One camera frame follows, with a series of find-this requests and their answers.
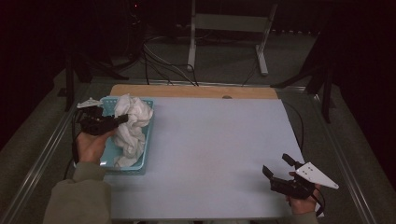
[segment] sleeve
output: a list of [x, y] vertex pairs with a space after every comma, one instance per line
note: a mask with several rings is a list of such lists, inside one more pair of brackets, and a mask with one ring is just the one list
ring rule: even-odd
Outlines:
[[111, 191], [103, 181], [105, 170], [90, 162], [79, 162], [72, 179], [53, 189], [44, 224], [111, 223]]
[[305, 213], [301, 215], [291, 216], [292, 224], [318, 224], [318, 219], [315, 212]]

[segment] table surface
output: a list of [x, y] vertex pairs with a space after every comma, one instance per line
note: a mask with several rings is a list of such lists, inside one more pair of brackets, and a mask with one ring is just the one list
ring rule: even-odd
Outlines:
[[[110, 95], [154, 102], [144, 175], [107, 175], [112, 216], [133, 220], [256, 219], [290, 214], [270, 190], [303, 161], [285, 108], [270, 88], [116, 85]], [[232, 100], [221, 99], [224, 95]]]

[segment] hand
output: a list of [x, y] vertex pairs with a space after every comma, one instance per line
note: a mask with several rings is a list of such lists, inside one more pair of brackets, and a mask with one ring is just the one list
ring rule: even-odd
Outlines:
[[[289, 175], [295, 176], [296, 174], [294, 172], [290, 172]], [[314, 195], [318, 198], [318, 189], [320, 188], [320, 185], [316, 184], [315, 187], [317, 189], [314, 190]], [[315, 212], [315, 207], [317, 205], [317, 201], [315, 201], [315, 199], [312, 197], [308, 197], [307, 199], [295, 199], [291, 198], [290, 196], [286, 196], [286, 201], [290, 203], [291, 212], [294, 215]]]
[[88, 133], [80, 133], [77, 136], [79, 161], [87, 161], [99, 165], [100, 158], [105, 151], [106, 140], [115, 133], [116, 130], [98, 136], [90, 135]]

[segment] metal stand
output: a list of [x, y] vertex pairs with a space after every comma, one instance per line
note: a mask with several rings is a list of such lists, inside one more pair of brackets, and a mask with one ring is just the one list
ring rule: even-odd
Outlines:
[[263, 50], [271, 31], [271, 26], [276, 13], [277, 4], [272, 4], [268, 17], [249, 17], [249, 16], [230, 16], [230, 15], [214, 15], [202, 14], [195, 12], [195, 0], [192, 0], [191, 7], [191, 42], [188, 59], [189, 71], [195, 68], [195, 29], [208, 30], [228, 30], [243, 32], [262, 32], [262, 42], [256, 46], [257, 59], [259, 60], [261, 74], [268, 75], [267, 65]]

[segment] white towel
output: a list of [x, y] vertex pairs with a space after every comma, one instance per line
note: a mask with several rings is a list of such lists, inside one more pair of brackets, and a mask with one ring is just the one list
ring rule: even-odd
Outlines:
[[128, 114], [128, 121], [120, 124], [113, 136], [114, 144], [122, 147], [122, 156], [114, 158], [114, 166], [134, 165], [144, 152], [146, 136], [142, 127], [149, 124], [153, 110], [146, 102], [129, 94], [122, 95], [114, 107], [115, 117]]

